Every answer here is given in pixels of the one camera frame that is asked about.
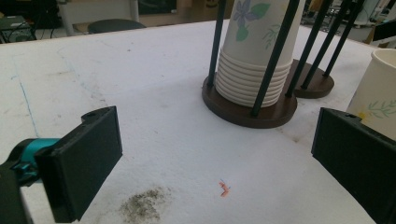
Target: brown round base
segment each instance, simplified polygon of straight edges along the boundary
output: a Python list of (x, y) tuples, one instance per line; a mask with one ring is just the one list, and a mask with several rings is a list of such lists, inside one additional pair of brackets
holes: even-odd
[(222, 119), (240, 126), (256, 129), (279, 127), (291, 120), (297, 108), (297, 99), (294, 96), (290, 98), (285, 96), (286, 87), (289, 86), (285, 85), (277, 103), (262, 108), (259, 115), (253, 117), (250, 115), (252, 108), (226, 100), (214, 86), (208, 87), (206, 83), (207, 78), (202, 89), (202, 97), (207, 107)]
[[(298, 63), (299, 63), (298, 60), (293, 61), (293, 64), (291, 65), (291, 69), (290, 69), (290, 74), (294, 74)], [(303, 72), (301, 73), (300, 79), (294, 90), (294, 95), (298, 98), (318, 99), (328, 95), (332, 90), (332, 87), (334, 87), (334, 80), (332, 79), (332, 77), (324, 77), (323, 76), (324, 71), (318, 68), (314, 76), (312, 77), (312, 80), (309, 83), (308, 88), (306, 90), (302, 89), (301, 86), (303, 85), (306, 75), (308, 74), (309, 69), (311, 69), (311, 67), (312, 65), (310, 63), (306, 63)], [(288, 87), (290, 81), (291, 78), (288, 78), (288, 80), (285, 83), (285, 86)]]

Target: white table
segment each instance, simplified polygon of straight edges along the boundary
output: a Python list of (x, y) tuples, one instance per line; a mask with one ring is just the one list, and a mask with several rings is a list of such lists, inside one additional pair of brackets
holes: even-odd
[[(330, 95), (298, 99), (289, 123), (254, 130), (202, 100), (214, 28), (210, 21), (1, 45), (0, 160), (23, 139), (63, 137), (81, 115), (116, 105), (124, 156), (81, 223), (122, 223), (121, 205), (156, 188), (165, 196), (153, 223), (374, 223), (310, 152), (320, 107), (347, 108), (373, 48), (347, 41)], [(309, 32), (300, 28), (295, 58)], [(221, 179), (231, 186), (227, 197)], [(23, 193), (34, 221), (53, 223), (42, 184)]]

